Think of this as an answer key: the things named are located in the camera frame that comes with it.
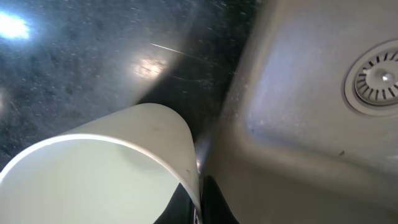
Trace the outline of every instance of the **drain strainer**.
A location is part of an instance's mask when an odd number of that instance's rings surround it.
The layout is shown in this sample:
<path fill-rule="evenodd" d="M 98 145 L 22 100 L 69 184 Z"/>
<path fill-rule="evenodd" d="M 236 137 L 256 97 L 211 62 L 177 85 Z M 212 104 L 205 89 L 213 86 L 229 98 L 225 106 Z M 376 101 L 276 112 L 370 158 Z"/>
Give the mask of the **drain strainer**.
<path fill-rule="evenodd" d="M 398 40 L 371 49 L 354 64 L 345 95 L 364 114 L 398 115 Z"/>

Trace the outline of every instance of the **dark stone surface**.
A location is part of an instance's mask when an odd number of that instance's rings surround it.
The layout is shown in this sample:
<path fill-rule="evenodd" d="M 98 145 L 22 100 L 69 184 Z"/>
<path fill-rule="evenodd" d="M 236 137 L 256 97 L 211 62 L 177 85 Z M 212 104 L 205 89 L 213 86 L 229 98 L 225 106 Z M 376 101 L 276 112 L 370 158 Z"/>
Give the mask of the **dark stone surface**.
<path fill-rule="evenodd" d="M 0 35 L 0 170 L 138 102 L 171 107 L 196 139 L 220 112 L 255 10 L 254 0 L 1 1 L 29 36 Z"/>

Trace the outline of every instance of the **sink basin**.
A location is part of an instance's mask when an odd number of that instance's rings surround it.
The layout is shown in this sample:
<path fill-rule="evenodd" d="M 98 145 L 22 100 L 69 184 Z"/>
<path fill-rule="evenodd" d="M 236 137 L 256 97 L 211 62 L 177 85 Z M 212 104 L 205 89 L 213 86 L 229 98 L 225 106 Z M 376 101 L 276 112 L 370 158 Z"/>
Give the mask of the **sink basin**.
<path fill-rule="evenodd" d="M 240 223 L 398 223 L 397 116 L 345 92 L 361 56 L 398 39 L 397 10 L 263 3 L 203 171 Z"/>

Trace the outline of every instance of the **black countertop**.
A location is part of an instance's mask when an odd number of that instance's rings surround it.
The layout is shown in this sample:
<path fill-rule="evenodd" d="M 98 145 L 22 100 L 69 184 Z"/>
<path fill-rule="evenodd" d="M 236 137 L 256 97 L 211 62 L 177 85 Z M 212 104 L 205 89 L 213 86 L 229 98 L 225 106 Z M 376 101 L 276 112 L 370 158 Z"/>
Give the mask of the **black countertop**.
<path fill-rule="evenodd" d="M 218 117 L 256 1 L 0 2 L 0 170 L 26 147 L 137 103 L 194 139 Z"/>

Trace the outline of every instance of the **drain ring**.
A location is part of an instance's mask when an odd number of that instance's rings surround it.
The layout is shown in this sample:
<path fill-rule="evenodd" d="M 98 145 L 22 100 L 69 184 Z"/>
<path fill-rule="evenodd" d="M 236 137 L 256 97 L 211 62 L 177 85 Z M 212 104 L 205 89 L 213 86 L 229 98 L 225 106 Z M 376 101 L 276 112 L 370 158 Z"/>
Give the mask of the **drain ring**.
<path fill-rule="evenodd" d="M 378 45 L 358 59 L 345 80 L 345 96 L 361 113 L 398 115 L 398 40 Z"/>

